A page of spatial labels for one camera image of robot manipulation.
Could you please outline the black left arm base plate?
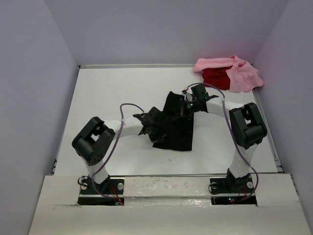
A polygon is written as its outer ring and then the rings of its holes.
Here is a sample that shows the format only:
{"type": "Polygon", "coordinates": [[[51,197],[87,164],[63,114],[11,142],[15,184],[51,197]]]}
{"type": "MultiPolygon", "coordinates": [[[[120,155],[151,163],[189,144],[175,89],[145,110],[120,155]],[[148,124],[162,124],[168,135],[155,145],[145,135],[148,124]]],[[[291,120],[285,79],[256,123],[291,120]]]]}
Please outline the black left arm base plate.
{"type": "Polygon", "coordinates": [[[106,188],[98,189],[98,193],[87,176],[77,180],[80,186],[77,203],[81,206],[123,206],[125,179],[111,177],[106,188]]]}

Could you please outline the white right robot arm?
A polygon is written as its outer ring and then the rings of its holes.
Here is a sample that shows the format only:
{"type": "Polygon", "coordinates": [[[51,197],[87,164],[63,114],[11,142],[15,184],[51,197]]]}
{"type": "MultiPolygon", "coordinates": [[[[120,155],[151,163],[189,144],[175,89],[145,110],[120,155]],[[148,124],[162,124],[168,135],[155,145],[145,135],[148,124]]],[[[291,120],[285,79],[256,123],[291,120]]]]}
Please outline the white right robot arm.
{"type": "Polygon", "coordinates": [[[228,102],[225,95],[209,95],[205,83],[194,83],[182,92],[174,120],[190,118],[196,112],[206,112],[223,117],[232,137],[235,152],[226,177],[210,180],[209,189],[213,195],[238,193],[246,189],[252,195],[257,183],[253,183],[250,172],[256,172],[251,165],[252,157],[267,128],[257,105],[253,102],[239,104],[228,102]]]}

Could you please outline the black t-shirt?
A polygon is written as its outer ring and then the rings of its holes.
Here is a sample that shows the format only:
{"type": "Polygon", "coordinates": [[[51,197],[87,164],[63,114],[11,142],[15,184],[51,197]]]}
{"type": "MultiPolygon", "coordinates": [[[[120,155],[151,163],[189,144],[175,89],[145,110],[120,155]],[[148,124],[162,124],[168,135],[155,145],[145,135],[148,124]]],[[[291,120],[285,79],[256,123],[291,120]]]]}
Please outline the black t-shirt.
{"type": "Polygon", "coordinates": [[[194,117],[191,119],[179,118],[172,121],[181,99],[183,99],[183,96],[180,94],[168,93],[162,110],[167,116],[167,120],[162,126],[166,136],[164,137],[164,142],[154,143],[154,148],[181,152],[192,150],[194,117]]]}

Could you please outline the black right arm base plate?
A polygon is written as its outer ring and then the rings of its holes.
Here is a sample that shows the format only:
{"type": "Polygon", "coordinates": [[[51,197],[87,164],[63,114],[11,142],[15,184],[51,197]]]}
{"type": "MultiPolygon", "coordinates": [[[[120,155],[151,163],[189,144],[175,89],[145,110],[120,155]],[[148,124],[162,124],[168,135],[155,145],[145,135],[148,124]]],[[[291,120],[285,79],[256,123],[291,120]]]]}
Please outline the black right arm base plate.
{"type": "Polygon", "coordinates": [[[211,205],[257,205],[252,178],[239,183],[228,185],[226,178],[211,178],[208,186],[211,194],[211,205]]]}

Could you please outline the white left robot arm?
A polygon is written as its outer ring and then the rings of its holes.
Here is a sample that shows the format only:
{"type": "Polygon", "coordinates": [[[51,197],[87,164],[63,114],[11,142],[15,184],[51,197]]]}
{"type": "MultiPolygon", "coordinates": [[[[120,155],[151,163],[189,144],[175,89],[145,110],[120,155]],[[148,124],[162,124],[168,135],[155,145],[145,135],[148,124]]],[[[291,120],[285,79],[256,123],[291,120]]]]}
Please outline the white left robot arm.
{"type": "Polygon", "coordinates": [[[83,160],[89,174],[91,187],[98,194],[104,194],[110,185],[110,175],[105,165],[113,155],[120,138],[148,135],[153,143],[165,141],[162,125],[167,116],[152,107],[147,113],[134,114],[120,120],[103,121],[99,117],[91,118],[72,141],[72,147],[83,160]]]}

